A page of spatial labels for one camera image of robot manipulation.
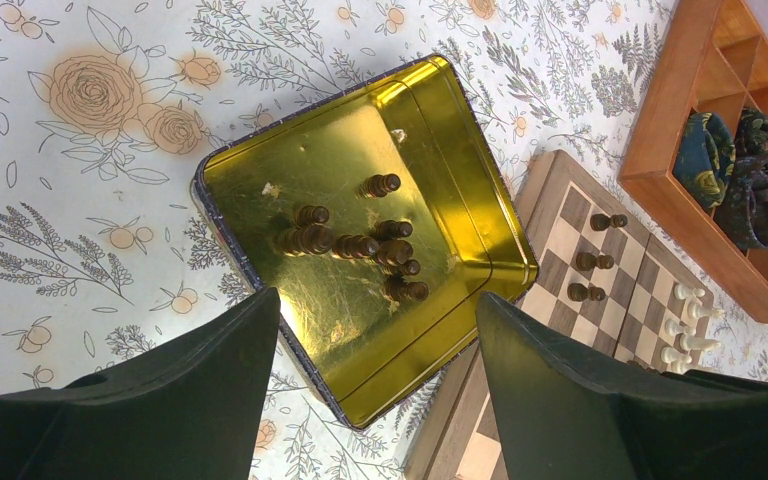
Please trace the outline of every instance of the wooden chess board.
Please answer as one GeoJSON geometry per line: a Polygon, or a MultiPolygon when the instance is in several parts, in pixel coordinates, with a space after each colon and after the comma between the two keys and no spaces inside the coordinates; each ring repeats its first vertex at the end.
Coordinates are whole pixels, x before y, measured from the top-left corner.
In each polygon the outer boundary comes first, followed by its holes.
{"type": "MultiPolygon", "coordinates": [[[[667,319],[692,325],[704,336],[708,319],[687,315],[688,301],[678,300],[678,283],[703,288],[701,302],[713,305],[711,292],[669,250],[562,151],[532,161],[518,199],[540,275],[519,307],[549,327],[621,361],[666,370],[661,349],[678,339],[664,329],[667,319]],[[591,215],[624,214],[628,225],[597,232],[591,215]],[[589,272],[575,267],[586,251],[614,257],[611,269],[589,272]],[[603,301],[575,302],[567,286],[578,282],[605,290],[603,301]]],[[[692,352],[698,364],[699,352],[692,352]]],[[[507,479],[484,364],[477,348],[454,362],[446,373],[426,426],[418,435],[406,470],[408,479],[507,479]]]]}

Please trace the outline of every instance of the white pawn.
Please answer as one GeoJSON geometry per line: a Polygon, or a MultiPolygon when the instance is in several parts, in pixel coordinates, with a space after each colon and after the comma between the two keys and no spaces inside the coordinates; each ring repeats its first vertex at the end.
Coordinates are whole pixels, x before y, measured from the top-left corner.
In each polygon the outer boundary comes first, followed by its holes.
{"type": "Polygon", "coordinates": [[[681,337],[679,337],[678,344],[688,352],[691,350],[709,352],[722,346],[722,343],[720,343],[719,340],[714,340],[713,338],[699,338],[687,334],[682,334],[681,337]]]}
{"type": "Polygon", "coordinates": [[[677,283],[676,286],[673,287],[673,295],[679,300],[685,300],[690,297],[699,298],[705,296],[705,290],[701,288],[691,288],[687,285],[677,283]]]}
{"type": "Polygon", "coordinates": [[[686,334],[686,335],[696,335],[696,329],[691,327],[690,325],[682,326],[679,322],[673,320],[672,318],[668,318],[666,322],[664,322],[664,331],[667,332],[667,335],[671,337],[675,337],[676,335],[686,334]]]}
{"type": "Polygon", "coordinates": [[[664,347],[661,349],[661,361],[664,363],[673,363],[682,361],[684,363],[690,363],[693,361],[690,355],[681,353],[673,347],[664,347]]]}
{"type": "Polygon", "coordinates": [[[702,317],[711,317],[711,320],[714,320],[723,318],[725,314],[726,311],[722,308],[703,307],[699,302],[691,302],[690,305],[687,306],[687,315],[691,320],[699,320],[702,317]]]}

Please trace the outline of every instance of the dark green fabric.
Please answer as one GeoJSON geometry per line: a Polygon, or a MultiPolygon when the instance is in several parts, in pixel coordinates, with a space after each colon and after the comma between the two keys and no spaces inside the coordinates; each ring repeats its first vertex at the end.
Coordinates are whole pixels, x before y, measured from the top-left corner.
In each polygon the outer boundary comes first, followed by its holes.
{"type": "MultiPolygon", "coordinates": [[[[754,108],[744,108],[734,146],[738,157],[765,157],[768,160],[768,117],[754,108]]],[[[768,175],[768,161],[763,165],[763,172],[768,175]]]]}
{"type": "Polygon", "coordinates": [[[705,209],[723,201],[734,167],[734,142],[715,113],[691,115],[684,127],[673,176],[705,209]]]}

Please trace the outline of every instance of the wooden compartment tray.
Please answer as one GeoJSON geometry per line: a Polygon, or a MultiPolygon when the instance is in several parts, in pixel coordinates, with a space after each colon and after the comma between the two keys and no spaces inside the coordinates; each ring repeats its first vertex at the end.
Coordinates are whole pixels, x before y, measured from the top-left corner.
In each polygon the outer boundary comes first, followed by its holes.
{"type": "Polygon", "coordinates": [[[744,106],[768,116],[767,36],[744,0],[682,1],[620,183],[747,313],[768,323],[768,250],[735,247],[714,211],[703,210],[672,174],[692,112],[719,114],[734,135],[744,106]]]}

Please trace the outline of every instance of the floral pattern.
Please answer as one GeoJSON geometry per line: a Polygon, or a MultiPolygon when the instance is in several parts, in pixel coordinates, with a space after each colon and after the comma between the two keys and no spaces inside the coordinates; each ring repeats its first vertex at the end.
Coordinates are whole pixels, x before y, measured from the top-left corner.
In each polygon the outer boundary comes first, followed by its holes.
{"type": "MultiPolygon", "coordinates": [[[[434,52],[455,64],[512,194],[534,153],[568,150],[726,310],[703,364],[768,380],[768,326],[616,182],[674,4],[1,1],[0,393],[63,387],[250,295],[190,199],[198,162],[434,52]]],[[[289,355],[279,344],[252,478],[401,478],[440,378],[356,432],[289,355]]]]}

